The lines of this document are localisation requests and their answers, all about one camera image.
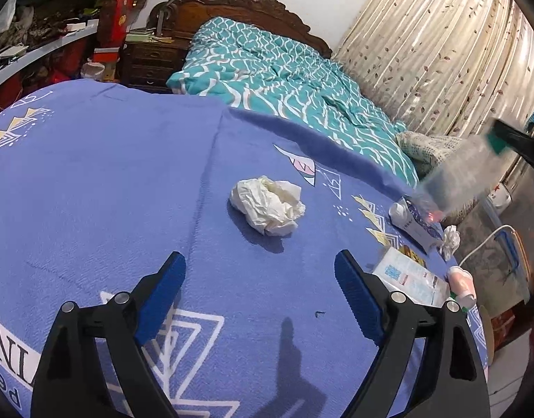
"clear plastic bottle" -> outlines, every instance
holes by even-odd
[[[486,135],[473,135],[434,168],[416,187],[413,202],[428,222],[449,213],[496,185],[505,165]]]

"bed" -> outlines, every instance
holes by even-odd
[[[305,215],[288,237],[260,235],[229,204],[238,180],[261,175],[302,188]],[[447,269],[386,216],[408,189],[307,126],[218,99],[92,80],[23,97],[0,113],[0,389],[27,418],[60,306],[106,303],[176,250],[186,279],[145,354],[180,415],[340,416],[377,353],[354,313],[377,311],[353,312],[336,253],[348,248],[369,271],[379,231],[433,272]],[[468,321],[486,365],[476,309]],[[391,414],[405,408],[422,346]]]
[[[217,96],[226,104],[306,125],[369,157],[411,187],[418,177],[396,135],[406,130],[362,96],[329,60],[331,51],[276,0],[171,0],[149,26],[189,45],[167,85],[175,93]]]

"metal screw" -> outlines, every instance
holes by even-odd
[[[454,300],[447,300],[447,308],[452,312],[457,312],[460,309],[459,304]]]
[[[396,301],[397,303],[405,303],[406,295],[404,295],[402,292],[395,291],[391,294],[391,300]]]
[[[127,292],[121,292],[114,296],[114,301],[118,303],[118,305],[123,305],[129,300],[129,294]]]
[[[74,302],[72,302],[72,301],[66,301],[66,302],[62,305],[62,311],[63,311],[63,312],[70,312],[74,307],[75,307],[75,303],[74,303]]]

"carved wooden headboard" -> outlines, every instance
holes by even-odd
[[[332,53],[323,39],[310,35],[310,27],[277,0],[169,0],[153,8],[148,28],[157,27],[160,12],[163,36],[187,39],[188,46],[202,24],[221,16],[295,39],[313,47],[324,58],[330,58]]]

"curtain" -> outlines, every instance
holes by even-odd
[[[333,59],[412,131],[466,138],[534,111],[534,32],[513,0],[368,0]]]

